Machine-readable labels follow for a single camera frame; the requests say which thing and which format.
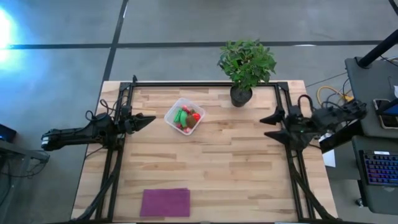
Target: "black plant pot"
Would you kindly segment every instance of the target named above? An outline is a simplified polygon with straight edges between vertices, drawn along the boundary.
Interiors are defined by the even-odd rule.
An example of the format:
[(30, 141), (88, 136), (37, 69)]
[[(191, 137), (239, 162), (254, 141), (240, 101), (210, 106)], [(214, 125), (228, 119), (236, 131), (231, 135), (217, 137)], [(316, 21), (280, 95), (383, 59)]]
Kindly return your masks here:
[(240, 90), (236, 86), (232, 86), (231, 91), (231, 102), (236, 107), (241, 107), (245, 105), (252, 97), (253, 91), (250, 89), (248, 91)]

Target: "green leaves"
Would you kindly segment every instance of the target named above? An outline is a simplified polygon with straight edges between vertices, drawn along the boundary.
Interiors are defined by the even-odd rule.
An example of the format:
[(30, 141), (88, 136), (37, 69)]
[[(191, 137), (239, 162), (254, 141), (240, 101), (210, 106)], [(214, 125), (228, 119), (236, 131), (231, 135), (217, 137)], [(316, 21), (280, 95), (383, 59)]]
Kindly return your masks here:
[(249, 90), (261, 81), (269, 82), (270, 72), (275, 73), (273, 53), (269, 47), (264, 48), (260, 40), (227, 41), (221, 50), (217, 66), (242, 90)]

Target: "gray floor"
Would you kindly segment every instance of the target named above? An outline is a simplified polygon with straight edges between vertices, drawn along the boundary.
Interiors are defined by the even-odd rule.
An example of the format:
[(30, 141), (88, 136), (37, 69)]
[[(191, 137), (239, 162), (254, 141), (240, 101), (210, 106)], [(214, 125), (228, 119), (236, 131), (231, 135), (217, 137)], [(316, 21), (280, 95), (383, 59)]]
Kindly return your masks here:
[[(2, 0), (0, 20), (6, 15), (11, 24), (8, 44), (107, 44), (121, 3)], [(387, 0), (130, 0), (119, 42), (382, 40), (397, 21)], [(272, 79), (309, 85), (345, 72), (345, 58), (373, 47), (271, 47), (278, 63)], [(50, 128), (85, 125), (85, 111), (95, 110), (108, 54), (109, 49), (0, 50), (0, 123), (16, 129), (16, 143), (28, 149), (40, 149), (40, 137)], [(216, 67), (219, 54), (216, 47), (118, 49), (109, 79), (130, 80), (135, 74), (140, 80), (225, 80)], [(384, 56), (396, 55), (394, 47)], [(320, 86), (340, 89), (346, 79), (342, 75), (307, 92), (315, 98)], [(8, 223), (68, 220), (84, 153), (85, 146), (51, 152), (44, 171), (23, 180)], [(331, 186), (344, 220), (398, 218), (354, 205), (355, 182), (331, 179)]]

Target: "potted plant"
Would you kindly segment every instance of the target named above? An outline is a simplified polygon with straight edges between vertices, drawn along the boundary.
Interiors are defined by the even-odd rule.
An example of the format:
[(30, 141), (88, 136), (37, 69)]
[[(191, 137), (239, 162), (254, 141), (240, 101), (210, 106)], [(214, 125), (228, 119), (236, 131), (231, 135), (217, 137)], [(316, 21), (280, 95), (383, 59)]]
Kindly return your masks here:
[(217, 65), (234, 82), (229, 93), (231, 102), (241, 107), (251, 99), (251, 88), (262, 81), (268, 83), (270, 72), (275, 73), (273, 53), (269, 52), (269, 48), (265, 49), (259, 40), (228, 41), (221, 50)]

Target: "plastic container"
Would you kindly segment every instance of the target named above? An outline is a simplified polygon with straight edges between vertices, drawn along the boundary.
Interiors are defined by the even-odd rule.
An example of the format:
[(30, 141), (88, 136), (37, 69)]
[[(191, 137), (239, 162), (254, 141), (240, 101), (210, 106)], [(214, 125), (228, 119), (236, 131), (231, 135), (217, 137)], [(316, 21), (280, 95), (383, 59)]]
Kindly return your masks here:
[[(196, 123), (196, 125), (192, 128), (192, 130), (188, 133), (183, 132), (181, 129), (175, 126), (174, 123), (174, 117), (177, 115), (179, 109), (183, 106), (186, 105), (190, 109), (194, 109), (198, 114), (200, 114), (200, 119)], [(179, 98), (177, 102), (174, 103), (174, 105), (171, 107), (171, 109), (167, 112), (167, 114), (164, 116), (164, 121), (166, 121), (167, 124), (169, 124), (171, 127), (175, 128), (177, 131), (181, 132), (182, 134), (188, 136), (192, 134), (192, 132), (197, 128), (199, 125), (200, 121), (205, 117), (206, 111), (203, 108), (200, 108), (198, 105), (192, 103), (190, 100), (185, 99), (185, 98)]]

